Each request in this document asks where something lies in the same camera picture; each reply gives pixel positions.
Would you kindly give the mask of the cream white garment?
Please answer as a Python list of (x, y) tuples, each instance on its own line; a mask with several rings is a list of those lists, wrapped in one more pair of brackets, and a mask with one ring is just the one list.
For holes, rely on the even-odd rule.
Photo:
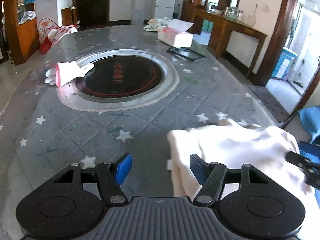
[(251, 164), (303, 203), (306, 216), (298, 237), (319, 239), (315, 189), (305, 183), (300, 168), (285, 160), (287, 152), (299, 152), (297, 141), (289, 132), (276, 126), (243, 127), (232, 119), (225, 119), (217, 125), (170, 131), (167, 139), (171, 151), (168, 167), (175, 197), (194, 199), (201, 188), (190, 169), (191, 154), (228, 168), (240, 169), (242, 164)]

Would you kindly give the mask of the grey star pattern tablecloth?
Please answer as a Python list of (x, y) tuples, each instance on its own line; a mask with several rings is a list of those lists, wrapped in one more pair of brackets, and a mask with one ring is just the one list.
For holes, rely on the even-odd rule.
[[(203, 46), (190, 62), (168, 52), (155, 33), (134, 26), (84, 30), (63, 37), (46, 55), (34, 55), (6, 103), (1, 104), (1, 239), (20, 239), (20, 200), (69, 164), (93, 167), (132, 155), (123, 190), (128, 196), (172, 195), (167, 133), (231, 118), (242, 124), (275, 124), (247, 81)], [(130, 54), (159, 64), (167, 78), (141, 96), (90, 101), (75, 83), (57, 88), (45, 72), (58, 62)]]

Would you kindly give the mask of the round black induction hotplate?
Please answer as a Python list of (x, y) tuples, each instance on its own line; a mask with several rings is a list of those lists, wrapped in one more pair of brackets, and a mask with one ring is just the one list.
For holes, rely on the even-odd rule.
[(162, 68), (149, 59), (120, 55), (93, 62), (94, 67), (75, 86), (95, 98), (127, 98), (148, 92), (164, 79)]

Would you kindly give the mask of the white and pink glove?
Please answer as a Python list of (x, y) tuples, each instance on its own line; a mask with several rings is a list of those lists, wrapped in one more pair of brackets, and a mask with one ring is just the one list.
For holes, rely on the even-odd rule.
[(45, 73), (46, 79), (44, 83), (62, 87), (74, 79), (84, 77), (93, 68), (93, 63), (80, 67), (76, 61), (59, 62), (54, 68)]

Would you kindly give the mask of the black framed tablet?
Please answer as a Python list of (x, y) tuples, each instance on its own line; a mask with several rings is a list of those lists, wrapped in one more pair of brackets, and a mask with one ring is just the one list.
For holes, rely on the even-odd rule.
[(200, 62), (207, 58), (205, 51), (196, 46), (189, 48), (169, 48), (167, 52), (190, 62)]

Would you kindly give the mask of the white tissue box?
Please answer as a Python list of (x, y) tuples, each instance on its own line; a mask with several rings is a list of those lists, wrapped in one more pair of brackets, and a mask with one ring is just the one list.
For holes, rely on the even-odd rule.
[(193, 26), (192, 22), (174, 19), (167, 27), (158, 31), (158, 39), (173, 48), (189, 48), (192, 45), (193, 34), (188, 30)]

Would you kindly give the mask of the wooden side table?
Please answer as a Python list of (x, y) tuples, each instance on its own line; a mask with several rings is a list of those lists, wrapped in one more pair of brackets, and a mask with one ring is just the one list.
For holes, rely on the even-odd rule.
[(194, 25), (191, 28), (191, 32), (193, 34), (200, 34), (200, 25), (204, 20), (208, 20), (209, 22), (213, 23), (213, 29), (207, 49), (215, 56), (216, 59), (224, 57), (230, 36), (233, 31), (258, 40), (258, 45), (256, 47), (251, 64), (244, 72), (246, 79), (249, 79), (252, 76), (253, 68), (255, 67), (267, 35), (253, 29), (252, 27), (246, 26), (245, 24), (236, 22), (234, 20), (228, 20), (221, 15), (217, 15), (200, 8), (195, 8), (192, 16), (192, 22)]

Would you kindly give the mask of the wooden shelf cabinet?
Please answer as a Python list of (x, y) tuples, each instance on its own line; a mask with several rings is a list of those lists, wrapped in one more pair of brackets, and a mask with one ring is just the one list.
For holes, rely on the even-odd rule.
[(23, 64), (40, 47), (37, 20), (19, 24), (17, 0), (4, 0), (5, 32), (14, 64)]

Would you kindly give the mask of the water dispenser with blue bottle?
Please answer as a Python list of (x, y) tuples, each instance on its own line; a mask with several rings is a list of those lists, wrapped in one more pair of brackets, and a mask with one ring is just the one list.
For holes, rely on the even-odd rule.
[(132, 0), (131, 25), (143, 25), (145, 16), (145, 0)]

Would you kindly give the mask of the dark wooden door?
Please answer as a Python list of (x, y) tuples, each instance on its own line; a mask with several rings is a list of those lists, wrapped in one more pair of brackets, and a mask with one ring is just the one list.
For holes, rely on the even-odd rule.
[(107, 26), (109, 23), (110, 0), (75, 0), (82, 30)]

